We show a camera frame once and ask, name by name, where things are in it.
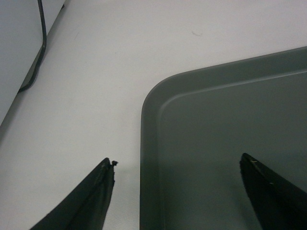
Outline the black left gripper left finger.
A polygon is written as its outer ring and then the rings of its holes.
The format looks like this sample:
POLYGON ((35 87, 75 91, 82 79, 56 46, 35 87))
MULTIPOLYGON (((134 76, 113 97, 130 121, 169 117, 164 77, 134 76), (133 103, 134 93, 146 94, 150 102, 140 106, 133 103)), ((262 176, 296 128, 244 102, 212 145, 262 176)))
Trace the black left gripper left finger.
POLYGON ((117 161, 103 159, 33 230, 101 230, 115 184, 117 161))

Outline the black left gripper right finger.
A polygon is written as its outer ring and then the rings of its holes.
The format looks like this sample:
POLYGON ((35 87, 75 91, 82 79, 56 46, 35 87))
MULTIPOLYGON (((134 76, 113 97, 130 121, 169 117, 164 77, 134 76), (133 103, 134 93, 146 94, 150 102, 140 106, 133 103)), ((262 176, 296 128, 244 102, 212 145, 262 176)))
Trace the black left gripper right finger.
POLYGON ((266 165, 243 153, 240 172, 245 191, 264 230, 305 230, 307 193, 266 165))

